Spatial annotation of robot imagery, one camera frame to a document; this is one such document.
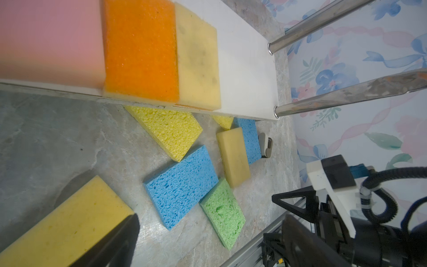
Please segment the yellow sponge bottom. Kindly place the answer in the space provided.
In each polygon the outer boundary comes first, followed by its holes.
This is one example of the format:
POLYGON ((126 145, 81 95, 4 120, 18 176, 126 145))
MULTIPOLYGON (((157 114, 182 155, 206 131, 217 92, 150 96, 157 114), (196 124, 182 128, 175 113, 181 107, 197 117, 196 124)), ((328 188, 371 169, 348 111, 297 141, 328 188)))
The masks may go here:
POLYGON ((178 106, 221 109, 217 30, 198 15, 175 3, 178 106))

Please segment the green sponge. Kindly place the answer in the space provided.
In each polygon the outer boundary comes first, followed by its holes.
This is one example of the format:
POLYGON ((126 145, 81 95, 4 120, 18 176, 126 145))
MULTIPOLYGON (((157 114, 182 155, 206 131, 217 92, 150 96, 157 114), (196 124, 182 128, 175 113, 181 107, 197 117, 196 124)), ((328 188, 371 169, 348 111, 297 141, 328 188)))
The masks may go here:
POLYGON ((219 182, 200 201, 200 205, 223 246, 231 250, 246 219, 225 178, 219 179, 219 182))

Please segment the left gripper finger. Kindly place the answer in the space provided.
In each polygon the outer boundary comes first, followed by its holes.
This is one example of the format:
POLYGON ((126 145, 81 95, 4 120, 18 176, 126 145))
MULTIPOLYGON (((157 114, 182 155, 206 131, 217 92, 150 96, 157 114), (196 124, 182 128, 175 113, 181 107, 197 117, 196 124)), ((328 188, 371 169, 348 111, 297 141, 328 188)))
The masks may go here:
POLYGON ((72 266, 129 267, 132 263, 139 231, 138 215, 129 215, 88 252, 76 260, 72 266))

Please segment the white two-tier shelf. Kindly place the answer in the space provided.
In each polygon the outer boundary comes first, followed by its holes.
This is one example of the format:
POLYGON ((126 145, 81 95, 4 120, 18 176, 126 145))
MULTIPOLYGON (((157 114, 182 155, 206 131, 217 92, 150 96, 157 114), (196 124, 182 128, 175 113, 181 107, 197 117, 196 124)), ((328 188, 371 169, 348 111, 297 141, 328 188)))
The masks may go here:
MULTIPOLYGON (((221 1, 185 1, 191 11, 219 31, 219 78, 221 108, 216 115, 234 115, 256 120, 276 120, 312 111, 420 91, 427 86, 427 72, 420 69, 381 77, 326 96, 312 97, 302 104, 279 105, 275 60, 267 54, 266 40, 221 1)), ((49 24, 66 34, 54 34, 52 44, 63 52, 66 65, 49 62, 42 80, 1 80, 1 90, 183 111, 183 106, 144 99, 120 99, 103 94, 105 60, 102 1, 58 1, 47 8, 49 24)))

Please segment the dark yellow sponge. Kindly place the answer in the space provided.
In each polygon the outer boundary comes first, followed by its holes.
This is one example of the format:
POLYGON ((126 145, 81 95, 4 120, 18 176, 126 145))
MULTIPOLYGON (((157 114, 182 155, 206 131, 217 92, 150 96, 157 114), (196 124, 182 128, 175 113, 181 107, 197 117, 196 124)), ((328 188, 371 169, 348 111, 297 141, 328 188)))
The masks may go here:
POLYGON ((242 128, 216 134, 225 178, 232 189, 251 178, 242 128))

